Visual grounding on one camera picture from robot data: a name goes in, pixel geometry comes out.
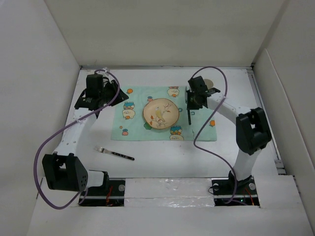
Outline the knife with black handle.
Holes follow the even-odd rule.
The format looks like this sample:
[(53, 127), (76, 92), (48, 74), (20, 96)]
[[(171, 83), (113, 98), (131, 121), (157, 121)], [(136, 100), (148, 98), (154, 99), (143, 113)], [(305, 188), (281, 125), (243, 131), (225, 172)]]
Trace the knife with black handle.
[(190, 114), (190, 109), (187, 108), (187, 114), (188, 114), (188, 123), (191, 125), (191, 114)]

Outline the purple ceramic mug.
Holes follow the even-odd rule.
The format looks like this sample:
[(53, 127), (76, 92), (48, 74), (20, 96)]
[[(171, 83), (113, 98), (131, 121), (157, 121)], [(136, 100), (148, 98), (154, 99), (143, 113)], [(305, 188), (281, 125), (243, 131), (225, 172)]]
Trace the purple ceramic mug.
[(214, 87), (214, 83), (213, 83), (212, 80), (210, 80), (210, 79), (204, 79), (203, 81), (204, 81), (205, 85), (207, 86), (207, 89), (208, 89), (208, 90), (210, 90), (211, 88)]

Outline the beige bird pattern plate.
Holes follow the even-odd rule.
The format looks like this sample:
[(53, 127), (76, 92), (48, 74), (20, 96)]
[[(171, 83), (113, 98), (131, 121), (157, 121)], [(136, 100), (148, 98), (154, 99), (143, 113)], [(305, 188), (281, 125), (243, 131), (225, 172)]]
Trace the beige bird pattern plate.
[(169, 99), (158, 98), (148, 102), (143, 108), (143, 118), (154, 129), (167, 129), (179, 119), (177, 105)]

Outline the green cartoon print placemat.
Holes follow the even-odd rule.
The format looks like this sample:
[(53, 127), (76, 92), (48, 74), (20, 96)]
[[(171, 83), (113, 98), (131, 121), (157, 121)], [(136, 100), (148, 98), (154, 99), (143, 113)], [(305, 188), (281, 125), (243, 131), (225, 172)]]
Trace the green cartoon print placemat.
[[(203, 127), (212, 110), (191, 110), (191, 125), (188, 123), (185, 103), (185, 87), (124, 86), (121, 88), (129, 99), (116, 106), (111, 139), (116, 141), (192, 141), (198, 131), (199, 140), (216, 141), (215, 120)], [(158, 98), (174, 102), (180, 112), (178, 121), (167, 129), (151, 128), (143, 118), (144, 106)]]

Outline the fork with black handle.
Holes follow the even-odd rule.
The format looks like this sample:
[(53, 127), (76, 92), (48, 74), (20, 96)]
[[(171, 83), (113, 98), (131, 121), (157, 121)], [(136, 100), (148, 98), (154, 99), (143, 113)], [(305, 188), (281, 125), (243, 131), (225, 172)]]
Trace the fork with black handle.
[(120, 157), (120, 158), (123, 158), (123, 159), (127, 159), (127, 160), (130, 160), (130, 161), (134, 161), (135, 160), (134, 157), (131, 157), (131, 156), (128, 156), (128, 155), (124, 155), (124, 154), (121, 154), (121, 153), (117, 153), (117, 152), (114, 152), (114, 151), (110, 151), (110, 150), (107, 150), (107, 149), (105, 149), (103, 147), (99, 147), (99, 146), (95, 146), (94, 150), (99, 152), (99, 153), (104, 153), (104, 154), (117, 156), (117, 157)]

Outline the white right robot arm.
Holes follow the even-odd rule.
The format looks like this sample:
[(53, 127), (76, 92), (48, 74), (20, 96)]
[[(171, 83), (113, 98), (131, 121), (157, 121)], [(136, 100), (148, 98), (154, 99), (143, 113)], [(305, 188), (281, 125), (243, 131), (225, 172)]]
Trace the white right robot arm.
[(261, 150), (272, 139), (266, 114), (261, 107), (237, 105), (219, 89), (207, 88), (201, 76), (191, 78), (188, 84), (185, 95), (188, 111), (208, 108), (227, 118), (236, 127), (239, 151), (231, 171), (234, 178), (227, 182), (227, 187), (230, 192), (238, 194), (245, 189), (244, 180), (252, 175), (253, 166)]

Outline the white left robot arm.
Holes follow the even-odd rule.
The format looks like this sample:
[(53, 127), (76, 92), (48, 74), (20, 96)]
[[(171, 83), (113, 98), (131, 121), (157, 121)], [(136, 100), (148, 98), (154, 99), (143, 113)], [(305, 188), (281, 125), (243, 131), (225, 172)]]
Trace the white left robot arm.
[(104, 195), (109, 191), (105, 171), (88, 170), (78, 157), (92, 125), (104, 107), (115, 106), (128, 99), (117, 79), (102, 74), (86, 77), (86, 88), (74, 105), (72, 122), (65, 129), (62, 141), (52, 154), (44, 155), (42, 166), (49, 189), (83, 192), (88, 188)]

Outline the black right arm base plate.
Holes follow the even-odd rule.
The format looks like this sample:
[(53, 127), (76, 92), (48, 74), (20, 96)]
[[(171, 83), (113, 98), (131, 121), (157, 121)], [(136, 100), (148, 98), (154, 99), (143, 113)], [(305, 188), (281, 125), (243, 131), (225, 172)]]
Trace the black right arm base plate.
[(213, 178), (208, 192), (219, 206), (260, 206), (254, 178), (235, 182), (229, 178)]

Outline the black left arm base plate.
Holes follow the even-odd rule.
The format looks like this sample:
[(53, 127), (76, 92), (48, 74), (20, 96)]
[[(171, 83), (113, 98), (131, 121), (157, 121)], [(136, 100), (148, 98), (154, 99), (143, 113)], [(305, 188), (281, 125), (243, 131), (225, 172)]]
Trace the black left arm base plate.
[(125, 205), (126, 180), (110, 178), (105, 186), (91, 187), (80, 195), (82, 207), (123, 207)]

